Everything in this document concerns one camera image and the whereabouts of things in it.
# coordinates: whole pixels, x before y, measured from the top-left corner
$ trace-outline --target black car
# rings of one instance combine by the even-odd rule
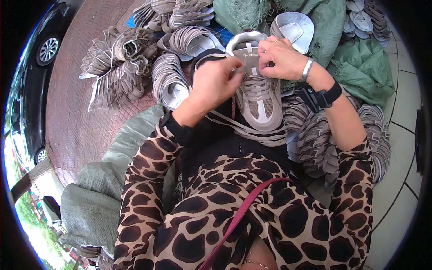
[[[13,76],[7,124],[15,152],[26,169],[47,156],[44,132],[47,92],[55,57],[74,15],[70,7],[60,1],[49,7],[31,34]]]

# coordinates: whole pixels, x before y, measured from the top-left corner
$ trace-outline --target bag strap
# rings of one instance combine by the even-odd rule
[[[208,270],[213,265],[213,261],[216,258],[217,252],[222,247],[223,243],[227,240],[227,238],[230,236],[232,231],[236,228],[240,220],[243,218],[243,216],[246,214],[246,211],[249,209],[251,204],[254,202],[255,198],[263,191],[265,188],[267,188],[270,184],[277,182],[277,181],[287,181],[291,182],[291,179],[289,178],[274,178],[270,179],[268,181],[265,181],[264,183],[259,184],[249,195],[246,197],[246,199],[241,204],[240,208],[238,209],[237,213],[234,215],[234,218],[231,221],[231,224],[229,225],[228,229],[225,232],[225,235],[223,236],[222,241],[213,249],[212,253],[210,253],[210,256],[204,261],[204,263],[200,266],[198,270]]]

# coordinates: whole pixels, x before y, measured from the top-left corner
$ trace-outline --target car tire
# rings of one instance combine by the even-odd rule
[[[45,150],[45,147],[42,147],[39,149],[39,151],[35,155],[35,165],[42,162],[42,160],[46,159],[48,157],[47,150]]]
[[[58,34],[52,33],[42,39],[36,52],[36,62],[39,66],[44,67],[51,64],[60,49],[61,38]]]

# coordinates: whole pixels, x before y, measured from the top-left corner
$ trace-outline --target giraffe print blouse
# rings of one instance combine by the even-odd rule
[[[287,176],[278,164],[257,154],[220,156],[189,178],[183,200],[164,216],[163,178],[183,148],[174,141],[159,122],[129,166],[115,270],[198,269],[249,192],[263,181]],[[339,151],[339,158],[340,173],[329,209],[289,182],[271,184],[219,250],[213,269],[240,269],[256,237],[264,240],[280,270],[361,268],[372,226],[373,167],[368,142]]]

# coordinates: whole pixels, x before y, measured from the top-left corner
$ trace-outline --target black wristband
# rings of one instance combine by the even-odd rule
[[[295,92],[314,113],[317,113],[320,108],[330,108],[331,104],[342,94],[342,88],[334,80],[334,85],[328,91],[315,92],[310,85],[303,82],[298,84]]]
[[[181,126],[172,117],[172,111],[167,112],[162,118],[162,127],[167,127],[168,130],[174,135],[174,142],[179,145],[185,146],[192,137],[193,129],[188,126]]]
[[[323,109],[330,108],[331,104],[338,99],[341,94],[342,88],[336,80],[334,80],[333,86],[328,91],[321,90],[314,93],[318,105]]]

